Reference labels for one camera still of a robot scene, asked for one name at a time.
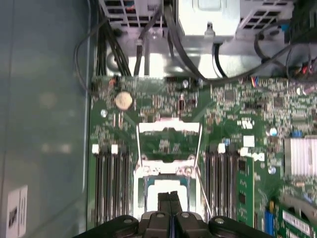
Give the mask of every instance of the blue connector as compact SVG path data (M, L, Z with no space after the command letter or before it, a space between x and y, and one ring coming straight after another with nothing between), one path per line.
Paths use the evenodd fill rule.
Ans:
M292 137L294 137L294 138L301 138L301 137L303 137L303 133L302 133L300 130L295 130L295 131L293 131L291 135L292 135Z
M274 236L274 215L269 211L264 212L264 232Z

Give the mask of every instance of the metal case panel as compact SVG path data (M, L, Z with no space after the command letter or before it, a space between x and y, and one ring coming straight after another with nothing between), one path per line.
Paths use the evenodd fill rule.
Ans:
M68 238L86 229L86 101L73 51L89 30L89 11L85 0L1 2L0 237L16 237L6 236L8 194L25 185L23 237ZM79 54L84 76L88 48Z

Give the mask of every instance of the sticker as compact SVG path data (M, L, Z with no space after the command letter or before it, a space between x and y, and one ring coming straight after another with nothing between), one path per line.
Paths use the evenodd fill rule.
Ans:
M243 136L243 147L254 147L255 140L253 135L244 135Z
M5 238L20 238L26 233L28 186L9 192Z
M297 219L293 215L289 214L288 212L283 211L283 220L291 224L292 226L299 229L301 232L305 233L306 235L311 235L311 229L309 225L307 225L305 222L302 222L301 220Z

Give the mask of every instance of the silver heatsink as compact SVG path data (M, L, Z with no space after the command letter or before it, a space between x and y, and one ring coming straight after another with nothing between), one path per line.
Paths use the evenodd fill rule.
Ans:
M317 138L284 140L285 175L317 176Z

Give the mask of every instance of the microchip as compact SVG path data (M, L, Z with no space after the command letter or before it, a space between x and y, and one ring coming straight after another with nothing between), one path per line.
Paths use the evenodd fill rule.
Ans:
M282 108L284 107L284 99L281 97L277 97L273 99L274 108Z
M246 204L246 196L243 193L239 193L239 202Z
M268 141L272 144L277 144L279 142L279 138L277 136L270 136Z
M246 162L244 160L238 160L238 169L239 171L244 171L246 170Z
M233 90L227 90L224 92L224 99L226 101L234 101L234 91Z

